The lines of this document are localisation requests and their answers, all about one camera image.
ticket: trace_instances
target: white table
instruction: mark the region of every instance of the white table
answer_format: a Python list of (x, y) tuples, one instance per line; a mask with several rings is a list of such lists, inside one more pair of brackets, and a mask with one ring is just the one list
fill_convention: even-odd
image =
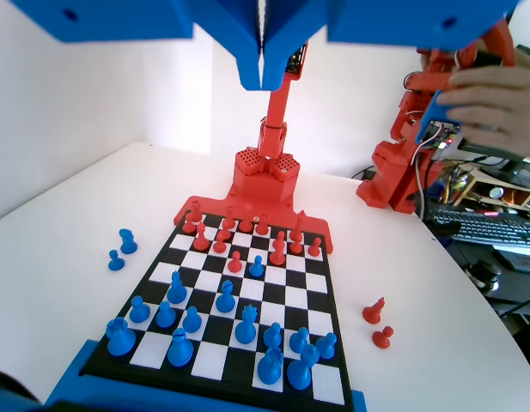
[[(232, 159), (133, 143), (0, 221), (0, 370), (45, 401), (87, 339), (99, 340), (190, 195), (223, 198)], [(530, 366), (475, 287), (414, 215), (372, 209), (358, 182), (299, 178), (295, 209), (329, 221), (333, 288), (352, 389), (376, 411), (530, 410)], [(120, 272), (108, 251), (130, 228)], [(381, 296), (379, 325), (362, 308)], [(371, 334), (394, 328), (391, 348)]]

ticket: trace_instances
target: blue chess piece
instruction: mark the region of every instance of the blue chess piece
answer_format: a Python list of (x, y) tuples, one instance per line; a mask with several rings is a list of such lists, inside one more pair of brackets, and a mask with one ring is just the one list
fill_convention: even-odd
[(108, 353), (112, 356), (121, 356), (129, 353), (135, 346), (135, 332), (127, 326), (127, 321), (123, 318), (115, 318), (108, 322), (107, 337)]
[(177, 329), (173, 332), (173, 343), (168, 350), (168, 360), (174, 367), (183, 367), (186, 365), (194, 353), (192, 342), (186, 339), (184, 329)]
[(296, 354), (301, 353), (303, 347), (308, 343), (308, 329), (302, 326), (297, 333), (289, 338), (289, 347)]
[(336, 341), (337, 337), (333, 332), (328, 333), (326, 337), (318, 339), (318, 342), (316, 342), (316, 348), (320, 352), (322, 359), (331, 359), (335, 355), (335, 348), (333, 345), (335, 345)]
[(239, 343), (248, 344), (253, 342), (257, 331), (255, 330), (255, 319), (257, 318), (257, 308), (252, 305), (244, 306), (241, 313), (241, 322), (238, 323), (235, 330), (236, 339)]
[(263, 269), (263, 258), (260, 255), (257, 255), (255, 257), (255, 262), (249, 267), (249, 273), (253, 277), (261, 277), (263, 275), (263, 272), (265, 271)]
[(133, 299), (131, 299), (131, 305), (132, 309), (129, 313), (130, 320), (136, 324), (140, 324), (141, 322), (144, 322), (146, 319), (148, 319), (148, 316), (150, 316), (150, 306), (144, 303), (143, 298), (140, 296), (135, 296)]
[(269, 348), (257, 365), (259, 379), (266, 385), (275, 384), (282, 374), (283, 354), (278, 348)]
[(280, 330), (282, 330), (282, 326), (278, 322), (274, 322), (270, 328), (265, 330), (263, 342), (267, 348), (277, 348), (280, 346), (282, 342)]
[(222, 313), (228, 313), (236, 304), (234, 297), (232, 296), (232, 290), (234, 285), (231, 281), (224, 281), (221, 286), (222, 294), (216, 298), (216, 309)]
[(118, 251), (110, 251), (108, 255), (110, 255), (110, 258), (112, 259), (108, 263), (108, 269), (113, 270), (115, 272), (125, 266), (125, 260), (118, 256)]
[(202, 317), (198, 315), (198, 309), (195, 306), (190, 306), (186, 313), (185, 320), (182, 321), (182, 327), (188, 332), (193, 333), (198, 331), (202, 325)]
[(175, 313), (175, 310), (169, 305), (169, 302), (162, 302), (160, 304), (158, 314), (155, 317), (155, 322), (158, 324), (158, 326), (163, 329), (168, 328), (172, 324), (174, 324), (175, 318), (177, 318), (177, 314)]
[(301, 351), (301, 360), (294, 360), (288, 366), (288, 381), (299, 391), (310, 385), (310, 368), (320, 358), (318, 349), (311, 345), (305, 345)]
[(119, 236), (121, 237), (121, 240), (123, 244), (119, 248), (122, 253), (125, 255), (131, 255), (134, 253), (138, 245), (135, 243), (135, 238), (133, 237), (133, 232), (129, 229), (120, 229), (119, 230)]
[(188, 292), (180, 279), (180, 273), (176, 270), (171, 275), (171, 288), (168, 291), (168, 300), (171, 303), (180, 303), (186, 299), (187, 294)]

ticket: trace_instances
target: chessboard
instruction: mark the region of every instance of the chessboard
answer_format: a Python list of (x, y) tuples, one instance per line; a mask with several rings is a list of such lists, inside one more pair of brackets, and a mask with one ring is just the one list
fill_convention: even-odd
[[(207, 239), (216, 239), (222, 221), (218, 215), (203, 215)], [(243, 233), (239, 223), (236, 221), (235, 228), (230, 229), (226, 251), (220, 254), (213, 250), (214, 242), (206, 250), (196, 250), (192, 245), (196, 232), (186, 234), (179, 224), (118, 314), (134, 330), (135, 346), (128, 354), (111, 356), (104, 335), (82, 373), (273, 410), (354, 411), (323, 236), (303, 232), (303, 250), (294, 254), (289, 248), (288, 228), (270, 226), (267, 235), (260, 235), (255, 230), (256, 223), (249, 233)], [(270, 255), (274, 251), (272, 241), (280, 231), (286, 234), (286, 259), (276, 266)], [(321, 247), (315, 257), (308, 248), (316, 237), (321, 238)], [(228, 262), (235, 251), (241, 255), (242, 269), (232, 273)], [(257, 255), (265, 266), (260, 278), (249, 273)], [(175, 322), (162, 329), (156, 324), (155, 315), (160, 303), (168, 299), (175, 270), (188, 293), (181, 303), (171, 304), (177, 315)], [(226, 280), (234, 285), (235, 308), (222, 313), (215, 302)], [(129, 318), (131, 299), (137, 295), (150, 307), (148, 319), (138, 324)], [(241, 322), (246, 305), (257, 308), (257, 338), (241, 344), (235, 338), (235, 327)], [(202, 326), (186, 334), (194, 347), (193, 356), (185, 366), (177, 368), (168, 362), (168, 348), (190, 306), (197, 307)], [(258, 377), (257, 365), (267, 350), (263, 334), (274, 322), (282, 326), (282, 377), (273, 385), (265, 385)], [(312, 344), (328, 332), (335, 333), (338, 340), (335, 355), (329, 360), (320, 357), (311, 369), (310, 386), (298, 391), (289, 384), (287, 368), (291, 361), (300, 359), (291, 350), (289, 338), (302, 326), (308, 328)]]

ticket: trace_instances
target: chessboard base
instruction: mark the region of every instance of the chessboard base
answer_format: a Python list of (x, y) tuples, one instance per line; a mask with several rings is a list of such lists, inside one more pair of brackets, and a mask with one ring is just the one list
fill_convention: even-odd
[[(80, 403), (110, 410), (144, 411), (209, 411), (216, 412), (265, 412), (268, 409), (199, 397), (186, 393), (167, 391), (149, 386), (129, 384), (117, 380), (81, 374), (81, 370), (98, 342), (87, 340), (62, 378), (58, 381), (46, 406), (60, 401)], [(351, 391), (355, 412), (366, 412), (364, 395)]]

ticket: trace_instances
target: computer keyboard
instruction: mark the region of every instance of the computer keyboard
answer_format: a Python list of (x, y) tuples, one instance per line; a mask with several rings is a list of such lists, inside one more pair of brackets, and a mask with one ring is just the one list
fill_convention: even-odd
[(461, 230), (452, 236), (456, 240), (483, 245), (530, 247), (530, 222), (528, 221), (447, 210), (433, 210), (430, 216), (435, 223), (459, 222)]

